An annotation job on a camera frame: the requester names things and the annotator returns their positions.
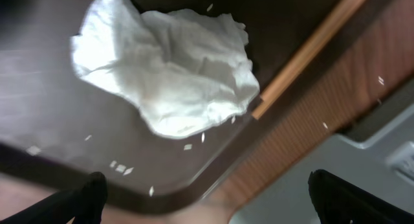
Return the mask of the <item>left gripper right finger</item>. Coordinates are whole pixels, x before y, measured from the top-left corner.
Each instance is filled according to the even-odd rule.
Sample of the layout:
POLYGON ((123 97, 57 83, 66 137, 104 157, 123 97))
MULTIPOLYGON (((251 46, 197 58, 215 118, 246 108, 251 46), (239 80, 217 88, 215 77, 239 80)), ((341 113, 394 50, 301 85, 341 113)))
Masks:
POLYGON ((405 224, 413 214, 326 170, 310 173, 309 195, 321 224, 405 224))

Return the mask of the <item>white tissue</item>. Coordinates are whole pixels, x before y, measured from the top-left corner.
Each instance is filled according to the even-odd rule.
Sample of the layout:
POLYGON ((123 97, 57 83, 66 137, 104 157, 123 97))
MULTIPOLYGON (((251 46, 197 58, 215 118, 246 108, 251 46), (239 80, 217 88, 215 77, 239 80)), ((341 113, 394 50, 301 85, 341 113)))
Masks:
POLYGON ((71 38, 75 75, 119 96, 149 129, 184 139, 246 113, 259 82, 232 15, 139 12, 130 0, 93 0, 71 38))

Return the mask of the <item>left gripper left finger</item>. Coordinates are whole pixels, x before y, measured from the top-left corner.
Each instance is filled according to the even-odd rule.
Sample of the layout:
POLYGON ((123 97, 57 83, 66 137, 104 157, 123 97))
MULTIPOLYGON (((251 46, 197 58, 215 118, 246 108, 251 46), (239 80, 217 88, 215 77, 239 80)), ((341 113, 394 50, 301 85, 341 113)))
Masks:
POLYGON ((2 224, 100 224, 108 197, 103 173, 89 174, 79 188, 56 192, 1 221, 2 224))

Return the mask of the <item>wooden chopstick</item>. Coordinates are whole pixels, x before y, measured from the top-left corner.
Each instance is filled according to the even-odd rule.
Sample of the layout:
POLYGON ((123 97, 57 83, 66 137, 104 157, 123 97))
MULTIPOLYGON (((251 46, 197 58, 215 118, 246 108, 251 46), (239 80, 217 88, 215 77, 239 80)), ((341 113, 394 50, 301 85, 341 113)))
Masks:
POLYGON ((252 112, 258 120, 271 105, 287 90, 296 78, 315 59, 334 35, 348 22, 367 0, 340 0, 306 42, 291 57, 281 72, 260 94, 260 103, 252 112))

